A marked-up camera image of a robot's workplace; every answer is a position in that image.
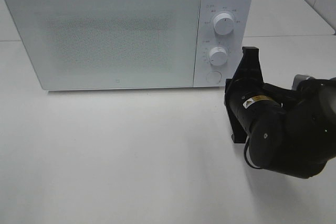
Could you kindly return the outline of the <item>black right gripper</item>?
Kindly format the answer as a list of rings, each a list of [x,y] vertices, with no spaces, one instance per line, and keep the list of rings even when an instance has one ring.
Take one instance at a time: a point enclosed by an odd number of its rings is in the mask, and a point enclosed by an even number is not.
[[[232,140],[245,144],[245,130],[253,130],[256,125],[282,130],[284,110],[270,95],[253,82],[264,82],[257,47],[242,47],[243,57],[233,76],[231,87],[226,90],[226,107],[232,128]]]

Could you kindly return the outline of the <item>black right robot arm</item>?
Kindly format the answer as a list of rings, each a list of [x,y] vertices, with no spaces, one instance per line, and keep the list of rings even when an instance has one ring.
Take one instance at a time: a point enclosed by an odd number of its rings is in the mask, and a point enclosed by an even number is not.
[[[243,47],[224,103],[233,142],[244,144],[251,168],[307,179],[335,158],[333,78],[298,74],[291,89],[266,83],[258,48]]]

